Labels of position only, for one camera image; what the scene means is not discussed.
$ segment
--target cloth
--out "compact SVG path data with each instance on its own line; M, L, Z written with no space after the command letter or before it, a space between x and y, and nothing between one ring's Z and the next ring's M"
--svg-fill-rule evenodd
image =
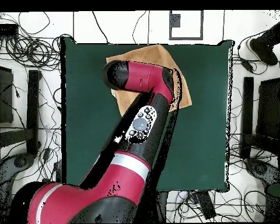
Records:
M162 45L151 45L147 47L143 47L140 49L129 51L125 54L113 56L106 58L107 63L114 61L114 60L122 60L122 61L134 61L134 62L144 62L148 64L156 64L163 67L167 67L170 69L177 69L181 76L182 82L182 96L180 102L180 109L184 107L188 107L192 105L192 100L190 96L190 92L187 86L187 82L181 73L180 69L178 68L177 64L174 62L173 58L169 54L169 52L162 46ZM176 73L173 74L174 80L174 98L177 99L177 75ZM120 111L121 116L124 115L126 110L135 100L135 98L139 95L136 92L128 92L125 90L116 90L115 97L117 99L118 108ZM170 111L175 110L177 104L171 104Z

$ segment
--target power cord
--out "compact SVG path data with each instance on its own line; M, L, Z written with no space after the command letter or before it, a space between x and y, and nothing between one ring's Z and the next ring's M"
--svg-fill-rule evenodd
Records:
M100 29L101 33L103 34L103 36L104 36L104 37L105 37L105 39L106 39L107 44L109 44L108 39L107 39L107 36L104 34L104 32L102 31L102 29L100 28L99 23L97 22L95 12L94 12L94 11L92 11L92 14L93 14L93 16L94 16L94 19L95 19L95 21L96 21L96 24L97 24L98 28Z
M143 17L143 15L145 15L146 12L147 12L147 10L138 18L138 20L137 20L137 22L136 22L136 25L135 25L135 27L134 27L134 31L133 31L132 37L133 37L133 41L135 42L135 44L136 44L136 41L135 41L135 39L134 39L135 29L136 29L136 27L137 27L137 25L138 25L139 20L141 19L141 17Z

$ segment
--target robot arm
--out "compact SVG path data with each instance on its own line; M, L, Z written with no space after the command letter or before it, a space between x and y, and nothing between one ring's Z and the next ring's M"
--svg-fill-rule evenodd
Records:
M158 65L113 61L104 67L104 81L110 88L143 94L123 116L79 187L47 183L37 189L27 210L28 223L133 220L174 97L173 72Z

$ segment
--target white stripe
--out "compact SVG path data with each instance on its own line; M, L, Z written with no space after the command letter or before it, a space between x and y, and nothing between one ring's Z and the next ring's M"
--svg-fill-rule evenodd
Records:
M149 172L148 168L140 160L125 154L115 154L111 164L126 167L134 171L136 174L140 175L144 181L146 180Z
M37 207L36 211L36 224L40 224L40 216L41 216L41 211L43 210L43 206L46 203L46 200L48 197L59 187L61 187L62 184L55 185L52 189L47 191L47 193L44 195L44 197L41 199L39 206Z

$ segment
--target person's leg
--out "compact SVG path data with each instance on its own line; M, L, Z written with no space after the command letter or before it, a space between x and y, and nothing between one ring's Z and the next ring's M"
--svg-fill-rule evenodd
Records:
M264 32L260 37L252 39L248 44L248 48L258 57L259 60L267 65L276 65L278 59L273 47L280 43L280 22L269 30Z
M270 48L280 43L280 22L263 33L257 40Z

